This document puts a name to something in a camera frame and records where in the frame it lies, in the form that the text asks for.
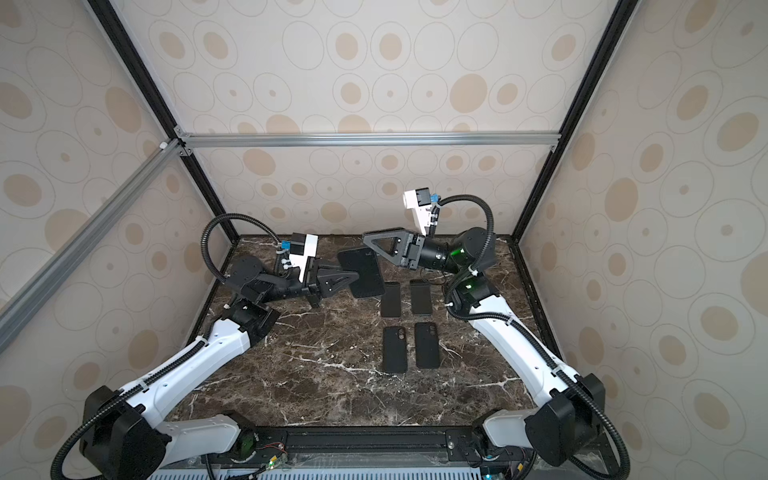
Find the black phone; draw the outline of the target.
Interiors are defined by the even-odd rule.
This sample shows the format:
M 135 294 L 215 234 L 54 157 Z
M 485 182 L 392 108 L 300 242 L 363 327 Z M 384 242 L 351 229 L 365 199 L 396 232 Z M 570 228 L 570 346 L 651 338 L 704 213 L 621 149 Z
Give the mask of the black phone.
M 379 267 L 377 254 L 369 247 L 342 250 L 337 253 L 337 260 L 346 271 L 358 274 L 349 289 L 354 298 L 371 298 L 384 294 L 385 284 Z
M 382 318 L 394 319 L 402 315 L 401 285 L 399 282 L 386 282 L 380 301 Z

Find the blue phone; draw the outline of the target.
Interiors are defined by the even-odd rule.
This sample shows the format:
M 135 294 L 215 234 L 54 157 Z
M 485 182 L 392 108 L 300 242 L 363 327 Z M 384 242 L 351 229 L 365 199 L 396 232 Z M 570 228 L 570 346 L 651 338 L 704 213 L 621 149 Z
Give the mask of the blue phone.
M 412 314 L 431 316 L 433 312 L 431 284 L 423 280 L 411 280 L 409 290 Z

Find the black phone case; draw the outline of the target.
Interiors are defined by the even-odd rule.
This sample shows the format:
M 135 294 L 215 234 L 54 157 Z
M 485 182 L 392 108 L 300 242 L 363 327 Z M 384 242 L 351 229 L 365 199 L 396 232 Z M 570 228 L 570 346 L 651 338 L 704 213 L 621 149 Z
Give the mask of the black phone case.
M 402 374 L 408 370 L 407 335 L 403 327 L 384 328 L 382 368 L 389 374 Z
M 438 369 L 441 364 L 437 325 L 418 322 L 414 326 L 415 359 L 419 369 Z

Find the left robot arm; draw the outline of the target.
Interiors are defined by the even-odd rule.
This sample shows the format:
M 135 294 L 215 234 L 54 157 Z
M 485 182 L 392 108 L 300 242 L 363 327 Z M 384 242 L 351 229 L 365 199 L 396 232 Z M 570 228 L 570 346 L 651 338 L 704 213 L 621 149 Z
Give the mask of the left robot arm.
M 208 243 L 213 229 L 226 220 L 244 221 L 272 238 L 273 268 L 257 257 L 238 260 L 228 274 L 216 266 Z M 248 215 L 214 217 L 202 231 L 201 255 L 208 270 L 232 292 L 231 302 L 207 334 L 162 365 L 117 390 L 103 386 L 93 391 L 85 402 L 82 425 L 52 460 L 51 478 L 64 478 L 64 463 L 73 448 L 97 468 L 101 479 L 147 479 L 167 464 L 231 450 L 245 430 L 233 415 L 180 423 L 166 417 L 222 366 L 267 337 L 281 316 L 272 303 L 305 298 L 316 307 L 359 280 L 355 270 L 318 260 L 316 245 L 316 236 L 304 234 L 283 242 L 270 227 Z

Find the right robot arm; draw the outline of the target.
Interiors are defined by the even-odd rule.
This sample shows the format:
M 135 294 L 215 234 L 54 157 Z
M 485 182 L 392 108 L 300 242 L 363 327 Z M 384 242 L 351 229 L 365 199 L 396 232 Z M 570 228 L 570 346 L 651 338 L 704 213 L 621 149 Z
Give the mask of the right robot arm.
M 485 215 L 449 242 L 434 234 L 444 207 L 470 202 Z M 442 198 L 426 188 L 408 190 L 404 206 L 418 229 L 367 232 L 363 243 L 390 263 L 451 274 L 443 287 L 447 313 L 481 333 L 532 395 L 534 408 L 498 410 L 480 423 L 477 452 L 487 455 L 520 447 L 552 466 L 565 462 L 593 479 L 626 479 L 628 449 L 606 415 L 605 388 L 594 374 L 583 376 L 557 357 L 514 313 L 486 272 L 496 265 L 496 235 L 490 206 L 471 194 Z

